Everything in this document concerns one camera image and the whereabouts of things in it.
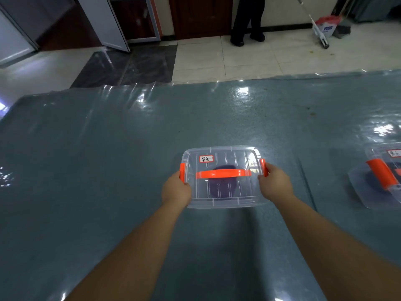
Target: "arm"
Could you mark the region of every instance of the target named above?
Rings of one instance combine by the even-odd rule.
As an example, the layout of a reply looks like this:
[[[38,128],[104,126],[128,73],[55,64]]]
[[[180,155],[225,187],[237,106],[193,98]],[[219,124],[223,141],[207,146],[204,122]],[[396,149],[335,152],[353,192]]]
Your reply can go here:
[[[176,172],[164,184],[162,206],[126,236],[68,295],[78,300],[148,300],[152,295],[178,216],[191,187]]]
[[[399,300],[401,270],[296,198],[291,181],[269,165],[260,190],[280,211],[328,300]]]

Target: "clear plastic sheet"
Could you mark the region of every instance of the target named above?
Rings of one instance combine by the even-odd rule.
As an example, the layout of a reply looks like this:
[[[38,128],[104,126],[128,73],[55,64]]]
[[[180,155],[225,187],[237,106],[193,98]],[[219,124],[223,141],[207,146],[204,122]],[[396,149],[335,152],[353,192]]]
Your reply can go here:
[[[400,72],[103,86],[20,99],[0,121],[0,289],[61,300],[160,205],[183,152],[246,144],[295,193],[399,263],[399,211],[376,214],[347,171],[400,141]],[[153,300],[325,300],[277,209],[186,209]]]

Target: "dark floor tile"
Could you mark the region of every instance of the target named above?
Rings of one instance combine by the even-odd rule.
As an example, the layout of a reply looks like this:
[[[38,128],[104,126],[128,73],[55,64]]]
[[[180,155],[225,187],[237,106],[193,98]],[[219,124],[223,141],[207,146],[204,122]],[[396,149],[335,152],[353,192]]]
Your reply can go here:
[[[94,52],[71,87],[118,85],[130,56],[117,50]]]
[[[141,46],[133,48],[132,53],[122,85],[171,82],[177,45]]]

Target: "clear plastic storage box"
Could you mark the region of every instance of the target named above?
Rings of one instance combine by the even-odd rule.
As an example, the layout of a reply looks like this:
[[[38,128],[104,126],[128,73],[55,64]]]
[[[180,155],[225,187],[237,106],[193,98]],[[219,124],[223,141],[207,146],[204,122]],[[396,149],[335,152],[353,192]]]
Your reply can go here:
[[[368,161],[348,172],[362,203],[371,209],[401,208],[401,142],[374,144]]]
[[[265,204],[258,175],[268,175],[259,150],[251,146],[189,149],[181,161],[181,180],[192,188],[188,208],[234,208]]]

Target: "black pants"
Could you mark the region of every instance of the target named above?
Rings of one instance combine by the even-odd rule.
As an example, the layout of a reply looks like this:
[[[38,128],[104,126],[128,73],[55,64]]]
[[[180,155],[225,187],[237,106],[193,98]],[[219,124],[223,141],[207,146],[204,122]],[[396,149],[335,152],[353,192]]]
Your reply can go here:
[[[249,20],[251,20],[252,33],[260,33],[260,20],[262,19],[263,10],[265,10],[265,0],[239,0],[231,38],[243,41]]]

